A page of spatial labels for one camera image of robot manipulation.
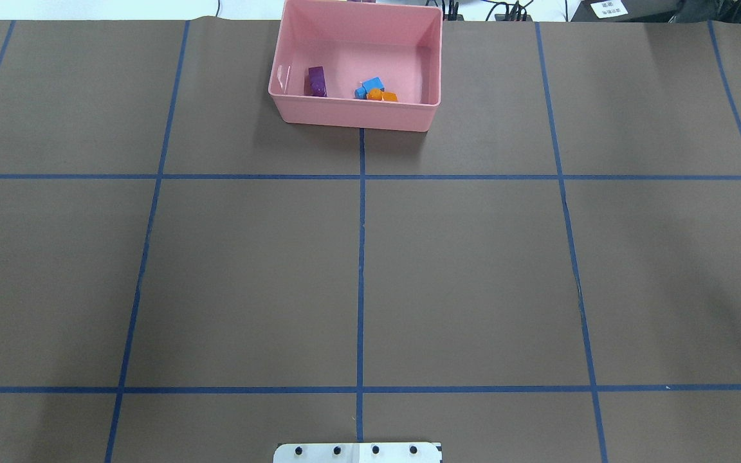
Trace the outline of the orange block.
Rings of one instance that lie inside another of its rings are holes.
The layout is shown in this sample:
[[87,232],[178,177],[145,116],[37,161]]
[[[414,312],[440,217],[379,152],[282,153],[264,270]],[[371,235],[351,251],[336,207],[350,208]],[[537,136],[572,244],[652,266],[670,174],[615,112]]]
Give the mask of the orange block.
[[399,97],[394,92],[373,88],[367,91],[367,100],[373,100],[373,102],[397,102]]

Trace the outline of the small blue block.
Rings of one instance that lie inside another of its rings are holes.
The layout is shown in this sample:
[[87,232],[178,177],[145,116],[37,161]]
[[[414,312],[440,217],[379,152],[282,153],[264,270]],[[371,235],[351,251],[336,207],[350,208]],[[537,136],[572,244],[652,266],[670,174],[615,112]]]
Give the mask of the small blue block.
[[354,91],[354,97],[358,100],[366,100],[367,91],[370,91],[373,88],[379,88],[385,91],[385,85],[383,85],[382,79],[379,77],[373,77],[367,81],[363,81]]

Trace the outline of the purple block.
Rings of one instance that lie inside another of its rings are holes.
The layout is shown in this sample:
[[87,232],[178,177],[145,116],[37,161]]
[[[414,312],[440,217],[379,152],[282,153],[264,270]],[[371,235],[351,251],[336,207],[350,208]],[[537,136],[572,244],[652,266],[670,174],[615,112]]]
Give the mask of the purple block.
[[325,71],[322,66],[307,69],[306,85],[306,96],[327,97],[327,83]]

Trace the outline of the pink plastic box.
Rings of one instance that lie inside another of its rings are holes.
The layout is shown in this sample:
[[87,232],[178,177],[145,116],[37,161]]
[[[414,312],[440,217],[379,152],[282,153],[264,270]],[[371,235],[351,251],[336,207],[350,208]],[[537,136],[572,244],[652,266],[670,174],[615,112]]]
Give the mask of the pink plastic box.
[[[288,123],[426,132],[441,103],[442,26],[432,6],[286,1],[268,94]],[[306,96],[315,66],[327,97]],[[356,99],[373,77],[399,100]]]

